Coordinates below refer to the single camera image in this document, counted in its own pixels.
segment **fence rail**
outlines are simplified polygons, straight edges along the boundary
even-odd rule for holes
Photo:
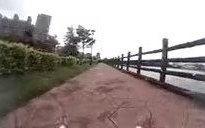
[[[184,44],[179,44],[175,46],[168,47],[168,39],[163,39],[162,49],[152,50],[148,52],[142,52],[142,47],[139,47],[137,54],[131,54],[128,52],[127,56],[122,54],[119,57],[115,57],[108,60],[108,63],[116,66],[117,68],[123,70],[123,66],[126,66],[126,70],[129,71],[129,68],[137,69],[137,74],[140,75],[141,70],[151,71],[160,73],[159,81],[165,82],[166,75],[184,77],[199,81],[205,81],[205,75],[203,74],[193,74],[187,72],[180,71],[169,71],[167,68],[177,68],[169,64],[169,62],[183,62],[183,63],[205,63],[205,56],[202,57],[188,57],[188,58],[168,58],[168,52],[173,50],[179,50],[184,48],[191,48],[195,46],[205,45],[205,38],[199,39],[192,42],[187,42]],[[161,53],[161,59],[150,59],[150,60],[142,60],[143,55]],[[138,60],[131,60],[131,57],[138,57]]]

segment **sky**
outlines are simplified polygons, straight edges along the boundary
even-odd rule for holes
[[[0,0],[0,12],[12,18],[52,16],[50,34],[62,37],[68,26],[96,30],[93,52],[101,57],[137,53],[205,37],[205,0]],[[205,46],[178,50],[170,57],[204,56]],[[145,58],[160,58],[158,54]]]

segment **water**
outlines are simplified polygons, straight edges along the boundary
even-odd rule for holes
[[[136,73],[136,69],[134,69],[134,68],[129,68],[129,70]],[[182,69],[168,69],[168,70],[188,72],[188,73],[194,73],[194,74],[204,74],[205,75],[205,72],[201,72],[201,71],[182,70]],[[143,71],[142,70],[141,74],[148,76],[148,77],[151,77],[151,78],[154,78],[154,79],[157,79],[157,80],[159,80],[159,77],[160,77],[159,73],[150,72],[150,71]],[[166,76],[166,83],[172,84],[172,85],[177,86],[177,87],[185,88],[185,89],[188,89],[191,91],[205,94],[205,82],[203,82],[203,81],[197,81],[197,80],[192,80],[192,79],[188,79],[188,78],[167,75]]]

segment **green hedge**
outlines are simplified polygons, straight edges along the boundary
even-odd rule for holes
[[[0,74],[25,71],[53,70],[56,66],[72,66],[80,60],[68,56],[45,53],[28,48],[23,44],[8,43],[0,40]]]

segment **concrete path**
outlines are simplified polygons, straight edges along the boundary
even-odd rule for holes
[[[7,115],[5,128],[205,128],[205,108],[99,64]]]

